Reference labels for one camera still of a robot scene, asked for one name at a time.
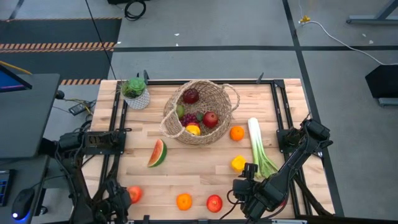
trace wooden tabletop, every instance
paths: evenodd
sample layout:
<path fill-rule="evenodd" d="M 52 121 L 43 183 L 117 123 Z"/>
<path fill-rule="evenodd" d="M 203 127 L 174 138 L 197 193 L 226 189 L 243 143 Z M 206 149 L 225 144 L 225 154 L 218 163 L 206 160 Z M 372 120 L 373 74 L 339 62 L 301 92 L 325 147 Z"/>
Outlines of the wooden tabletop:
<path fill-rule="evenodd" d="M 285 79 L 285 85 L 292 119 L 295 127 L 299 128 L 299 124 L 308 114 L 303 88 L 299 79 Z M 209 146 L 191 147 L 164 137 L 159 131 L 164 105 L 178 86 L 149 85 L 149 106 L 144 110 L 128 109 L 125 127 L 132 128 L 132 131 L 127 133 L 125 153 L 119 164 L 118 181 L 125 187 L 139 185 L 144 191 L 141 201 L 130 206 L 130 220 L 142 220 L 144 215 L 150 215 L 150 219 L 154 220 L 219 219 L 232 207 L 226 199 L 226 193 L 232 189 L 232 181 L 239 175 L 230 168 L 231 160 L 242 155 L 248 162 L 252 162 L 252 148 L 248 134 L 249 118 L 255 117 L 259 120 L 267 156 L 278 167 L 284 163 L 275 135 L 278 127 L 270 85 L 234 85 L 234 87 L 241 95 L 241 102 L 233 113 L 231 125 L 242 126 L 246 133 L 244 139 L 239 142 L 230 140 L 229 134 L 226 134 Z M 91 125 L 92 131 L 109 129 L 115 89 L 116 81 L 101 82 Z M 229 89 L 226 91 L 234 105 L 236 95 Z M 280 90 L 277 92 L 280 107 L 283 108 Z M 115 128 L 119 127 L 122 102 L 121 97 Z M 282 116 L 284 127 L 287 128 L 284 110 Z M 166 143 L 167 156 L 158 167 L 147 168 L 157 139 L 162 139 Z M 98 189 L 102 162 L 103 156 L 96 156 L 83 169 L 91 195 Z M 303 166 L 303 170 L 308 188 L 325 209 L 333 213 L 321 160 L 311 156 Z M 298 187 L 296 188 L 300 211 L 304 214 L 301 192 Z M 193 206 L 187 211 L 180 211 L 175 204 L 177 195 L 182 193 L 190 194 L 193 199 Z M 206 208 L 206 200 L 213 194 L 223 199 L 223 208 L 218 213 L 211 213 Z M 290 199 L 285 209 L 276 217 L 294 217 Z M 244 218 L 239 207 L 236 207 L 225 219 L 237 218 Z"/>

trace bell pepper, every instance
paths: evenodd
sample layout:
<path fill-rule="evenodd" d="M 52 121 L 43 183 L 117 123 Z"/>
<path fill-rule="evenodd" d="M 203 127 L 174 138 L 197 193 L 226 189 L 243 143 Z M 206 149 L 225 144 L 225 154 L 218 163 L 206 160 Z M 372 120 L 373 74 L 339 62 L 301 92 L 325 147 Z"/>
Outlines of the bell pepper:
<path fill-rule="evenodd" d="M 231 161 L 231 167 L 234 169 L 236 172 L 242 172 L 244 169 L 244 164 L 246 163 L 246 160 L 244 159 L 243 156 L 236 156 L 232 161 Z"/>

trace purple grapes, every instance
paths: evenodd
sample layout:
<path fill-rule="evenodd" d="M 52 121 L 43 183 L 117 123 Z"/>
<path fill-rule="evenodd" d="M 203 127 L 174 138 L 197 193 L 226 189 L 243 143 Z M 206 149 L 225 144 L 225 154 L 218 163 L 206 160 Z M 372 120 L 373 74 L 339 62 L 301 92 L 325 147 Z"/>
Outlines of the purple grapes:
<path fill-rule="evenodd" d="M 182 126 L 186 127 L 191 122 L 197 123 L 198 120 L 194 114 L 187 113 L 180 119 L 180 122 L 181 122 Z"/>

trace green onion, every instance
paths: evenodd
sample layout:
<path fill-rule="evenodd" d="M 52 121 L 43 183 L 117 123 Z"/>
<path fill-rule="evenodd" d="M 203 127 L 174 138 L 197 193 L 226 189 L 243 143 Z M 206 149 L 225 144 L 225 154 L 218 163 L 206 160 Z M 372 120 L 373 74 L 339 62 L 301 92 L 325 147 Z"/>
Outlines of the green onion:
<path fill-rule="evenodd" d="M 258 165 L 258 172 L 256 173 L 257 178 L 265 177 L 268 178 L 271 174 L 278 171 L 278 168 L 272 162 L 264 152 L 264 146 L 262 145 L 261 130 L 259 121 L 257 118 L 250 118 L 248 120 L 249 133 L 251 146 L 253 149 L 253 163 Z"/>

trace yellow bell pepper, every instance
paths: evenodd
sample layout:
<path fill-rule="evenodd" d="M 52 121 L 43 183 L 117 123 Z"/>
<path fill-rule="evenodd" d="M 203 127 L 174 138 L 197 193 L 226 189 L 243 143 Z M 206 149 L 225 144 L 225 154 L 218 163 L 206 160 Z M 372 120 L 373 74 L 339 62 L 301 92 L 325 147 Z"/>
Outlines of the yellow bell pepper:
<path fill-rule="evenodd" d="M 185 128 L 189 133 L 195 135 L 195 136 L 199 136 L 200 135 L 200 128 L 196 125 L 188 125 Z"/>
<path fill-rule="evenodd" d="M 236 172 L 242 172 L 244 169 L 244 164 L 246 163 L 246 160 L 244 159 L 243 156 L 236 156 L 235 159 L 231 161 L 231 167 L 234 169 Z"/>

